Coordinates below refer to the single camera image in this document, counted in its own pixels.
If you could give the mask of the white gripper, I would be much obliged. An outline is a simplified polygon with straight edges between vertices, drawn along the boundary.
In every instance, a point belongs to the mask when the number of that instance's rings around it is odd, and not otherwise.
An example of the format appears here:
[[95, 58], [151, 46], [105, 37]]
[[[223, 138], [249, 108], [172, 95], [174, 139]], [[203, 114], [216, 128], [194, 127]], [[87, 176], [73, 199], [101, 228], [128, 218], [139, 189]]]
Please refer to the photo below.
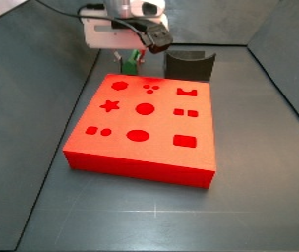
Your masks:
[[[84, 26], [85, 42], [91, 48], [139, 49], [138, 64], [144, 63], [146, 51], [140, 36], [154, 24], [163, 24], [168, 28], [166, 14], [158, 17], [112, 18], [107, 10], [83, 9], [80, 11]], [[118, 50], [112, 52], [115, 62], [122, 63]]]

